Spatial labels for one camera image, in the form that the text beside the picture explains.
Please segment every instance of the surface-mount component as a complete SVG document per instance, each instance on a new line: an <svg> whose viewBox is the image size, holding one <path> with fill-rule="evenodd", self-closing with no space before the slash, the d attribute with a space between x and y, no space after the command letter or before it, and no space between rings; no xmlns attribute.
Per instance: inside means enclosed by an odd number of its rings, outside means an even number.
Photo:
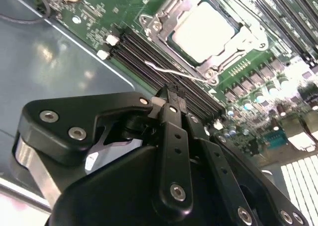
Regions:
<svg viewBox="0 0 318 226"><path fill-rule="evenodd" d="M255 85L247 77L243 77L240 81L240 84L247 91L250 91L256 88Z"/></svg>
<svg viewBox="0 0 318 226"><path fill-rule="evenodd" d="M259 67L259 71L267 79L272 79L275 76L274 73L270 70L270 68L267 65L261 65Z"/></svg>
<svg viewBox="0 0 318 226"><path fill-rule="evenodd" d="M239 97L247 94L247 92L238 83L234 85L233 92Z"/></svg>
<svg viewBox="0 0 318 226"><path fill-rule="evenodd" d="M274 70L277 70L277 71L283 71L285 69L285 66L283 65L283 63L279 61L278 59L273 60L269 64Z"/></svg>
<svg viewBox="0 0 318 226"><path fill-rule="evenodd" d="M249 75L249 78L257 85L261 85L265 83L265 80L262 76L256 71L252 71Z"/></svg>
<svg viewBox="0 0 318 226"><path fill-rule="evenodd" d="M299 117L295 115L288 116L283 119L282 127L285 131L287 139L300 151L311 149L315 142L305 132Z"/></svg>

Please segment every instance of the black dimm slot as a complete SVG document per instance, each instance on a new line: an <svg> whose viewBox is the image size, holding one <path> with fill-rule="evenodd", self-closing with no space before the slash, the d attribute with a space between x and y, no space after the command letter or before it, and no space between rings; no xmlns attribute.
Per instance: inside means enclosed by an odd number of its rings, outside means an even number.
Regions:
<svg viewBox="0 0 318 226"><path fill-rule="evenodd" d="M156 60L153 60L152 59L152 55L150 55L148 52L144 52L144 51L142 51L142 49L139 49L139 50L137 50L136 48L130 48L130 49L128 49L128 51L129 51L129 53L131 53L131 54L133 54L136 58L138 58L139 59L139 61L140 61L140 65L144 65L144 66L146 66L146 68L148 68L148 69L150 69L150 70L152 70L152 72L154 72L154 73L156 73L157 75L159 75L160 77L162 77L162 78L164 78L165 79L165 82L181 82L178 78L179 78L179 76L175 76L175 75L172 75L172 74L169 74L169 73L164 73L164 72L157 72L157 71L155 71L155 70L153 70L151 67L149 67L149 66L147 66L143 61L145 60L145 59L147 59L147 60L151 60L153 63L157 63L157 61ZM196 96L197 95L197 93L194 93L194 92L192 92L192 96L194 97L194 96ZM199 106L196 102L194 102L193 103L194 105L197 105L197 107L198 108L202 108L202 107L204 107L204 106ZM209 109L208 108L205 108L205 109L202 109L203 111L209 111Z"/></svg>
<svg viewBox="0 0 318 226"><path fill-rule="evenodd" d="M290 45L291 48L298 54L303 55L306 52L305 47L302 47L302 44L299 43L297 40L293 38L293 34L290 33L290 29L285 27L284 23L281 23L280 18L271 10L271 7L263 1L263 0L256 0L253 1L259 10L271 21L271 24L275 26L277 31L280 35L286 40Z"/></svg>
<svg viewBox="0 0 318 226"><path fill-rule="evenodd" d="M156 89L162 87L165 82L178 82L185 88L190 112L201 119L211 119L214 113L222 113L224 108L216 103L206 92L187 78L175 76L169 73L154 71L143 61L153 62L158 67L177 70L165 57L161 56L153 47L146 43L137 34L130 31L122 36L122 42L112 52L114 58L127 66L134 74Z"/></svg>
<svg viewBox="0 0 318 226"><path fill-rule="evenodd" d="M285 15L289 18L289 21L294 25L297 29L297 32L302 35L304 40L307 40L310 44L310 47L316 50L315 45L317 43L315 35L309 29L309 27L304 23L301 17L298 16L285 2L285 0L273 0L276 5L281 9L281 11L285 11Z"/></svg>
<svg viewBox="0 0 318 226"><path fill-rule="evenodd" d="M306 15L306 17L309 19L310 23L316 28L318 29L318 22L316 20L317 15L316 13L313 11L312 7L310 6L310 4L308 4L307 0L295 0L296 4L299 5L299 7L302 9L302 11L304 12L304 14Z"/></svg>
<svg viewBox="0 0 318 226"><path fill-rule="evenodd" d="M160 79L154 75L153 77L149 77L148 75L144 75L146 71L149 70L148 66L145 66L144 63L136 64L134 60L131 60L131 58L128 57L127 52L116 52L114 53L114 58L121 62L123 65L127 66L128 69L133 72L135 75L143 79L148 85L152 86L156 90L159 90L162 86L164 86L165 83L169 81L165 81L164 79ZM209 119L211 118L210 115L204 114L201 107L196 106L195 102L192 100L191 96L189 96L189 93L186 92L187 97L187 105L193 114L195 114L200 119Z"/></svg>
<svg viewBox="0 0 318 226"><path fill-rule="evenodd" d="M141 37L139 37L136 33L132 32L130 33L130 38L133 38L135 42L138 42L144 50L148 50L145 54L153 60L154 63L157 63L157 66L163 69L169 69L169 70L174 70L174 71L180 71L177 67L175 67L170 61L168 61L164 56L159 55L157 50L155 50L152 46L150 46L148 43L146 43ZM181 77L179 75L173 75L173 74L168 74L169 76L172 76L174 78L177 78L177 81L179 82L185 82L185 86L190 90L196 90L196 92L199 92L201 95L200 97L203 99L204 103L207 105L211 105L213 107L218 108L219 104L215 103L212 98L207 94L206 92L203 92L202 89L196 85L194 82L192 82L190 79Z"/></svg>

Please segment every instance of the ram slot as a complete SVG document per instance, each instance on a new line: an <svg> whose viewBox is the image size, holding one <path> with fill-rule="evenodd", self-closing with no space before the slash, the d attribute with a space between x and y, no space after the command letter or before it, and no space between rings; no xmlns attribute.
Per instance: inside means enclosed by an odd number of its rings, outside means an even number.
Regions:
<svg viewBox="0 0 318 226"><path fill-rule="evenodd" d="M309 43L312 49L316 50L317 38L309 27L304 23L301 17L295 13L286 3L285 0L273 0L282 13L289 19L291 24L295 27L297 32L301 34L302 38Z"/></svg>

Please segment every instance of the electrolytic capacitor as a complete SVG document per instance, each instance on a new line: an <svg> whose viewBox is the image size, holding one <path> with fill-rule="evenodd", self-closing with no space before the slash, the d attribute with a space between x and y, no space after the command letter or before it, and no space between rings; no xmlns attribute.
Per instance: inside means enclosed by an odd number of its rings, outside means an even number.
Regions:
<svg viewBox="0 0 318 226"><path fill-rule="evenodd" d="M281 117L286 116L286 110L285 110L285 108L284 108L284 106L283 106L282 104L278 104L278 105L276 106L276 109L277 109L278 114L279 114Z"/></svg>
<svg viewBox="0 0 318 226"><path fill-rule="evenodd" d="M278 131L279 130L279 124L278 124L278 121L277 121L276 118L272 118L271 126L272 126L274 131Z"/></svg>
<svg viewBox="0 0 318 226"><path fill-rule="evenodd" d="M261 91L256 92L254 96L257 103L263 103L266 100Z"/></svg>
<svg viewBox="0 0 318 226"><path fill-rule="evenodd" d="M243 103L244 109L246 109L246 110L251 110L251 109L253 109L252 102L251 102L249 99L243 100L242 103Z"/></svg>
<svg viewBox="0 0 318 226"><path fill-rule="evenodd" d="M233 108L233 106L228 106L227 107L227 115L230 116L230 117L234 116L234 108Z"/></svg>
<svg viewBox="0 0 318 226"><path fill-rule="evenodd" d="M237 134L237 128L234 125L229 126L229 134L230 136L235 136Z"/></svg>
<svg viewBox="0 0 318 226"><path fill-rule="evenodd" d="M266 87L271 96L275 97L278 94L278 89L273 83L268 84Z"/></svg>
<svg viewBox="0 0 318 226"><path fill-rule="evenodd" d="M230 137L230 133L229 133L228 129L224 129L224 130L223 130L223 136L224 136L225 138L229 138L229 137Z"/></svg>

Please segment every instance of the silver screw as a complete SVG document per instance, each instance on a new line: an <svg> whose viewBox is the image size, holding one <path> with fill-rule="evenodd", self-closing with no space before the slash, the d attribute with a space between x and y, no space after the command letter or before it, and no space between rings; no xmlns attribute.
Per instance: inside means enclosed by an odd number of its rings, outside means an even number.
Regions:
<svg viewBox="0 0 318 226"><path fill-rule="evenodd" d="M238 216L240 217L240 219L246 224L246 225L252 225L252 217L250 216L250 214L248 213L248 211L242 207L238 208Z"/></svg>
<svg viewBox="0 0 318 226"><path fill-rule="evenodd" d="M220 139L220 141L222 143L226 143L227 142L227 140L224 137L222 137L222 136L218 136L218 138Z"/></svg>
<svg viewBox="0 0 318 226"><path fill-rule="evenodd" d="M59 119L59 115L51 110L44 110L40 113L40 119L43 122L55 123Z"/></svg>
<svg viewBox="0 0 318 226"><path fill-rule="evenodd" d="M83 128L72 127L69 129L69 136L75 140L82 141L86 138L86 132Z"/></svg>
<svg viewBox="0 0 318 226"><path fill-rule="evenodd" d="M193 121L193 122L195 122L195 123L199 123L199 120L198 120L196 117L191 116L191 119L192 119L192 121Z"/></svg>
<svg viewBox="0 0 318 226"><path fill-rule="evenodd" d="M282 210L282 211L280 212L280 215L281 215L281 217L283 218L283 220L284 220L286 223L288 223L288 224L290 224L290 225L293 224L293 220L292 220L292 218L289 216L288 213L286 213L285 211Z"/></svg>
<svg viewBox="0 0 318 226"><path fill-rule="evenodd" d="M142 103L142 104L148 104L148 100L144 99L144 98L140 98L139 101Z"/></svg>
<svg viewBox="0 0 318 226"><path fill-rule="evenodd" d="M160 31L161 28L162 28L161 23L158 22L158 21L155 21L154 24L153 24L153 29L154 29L155 31Z"/></svg>
<svg viewBox="0 0 318 226"><path fill-rule="evenodd" d="M176 113L178 110L175 108L175 107L169 107L169 109L172 111L172 112L174 112L174 113Z"/></svg>
<svg viewBox="0 0 318 226"><path fill-rule="evenodd" d="M301 225L304 224L303 219L302 219L298 214L296 214L295 212L293 212L293 216L295 217L295 219L296 219Z"/></svg>
<svg viewBox="0 0 318 226"><path fill-rule="evenodd" d="M173 196L173 198L177 201L184 201L185 200L185 191L184 189L177 185L177 184L172 184L170 187L170 193Z"/></svg>

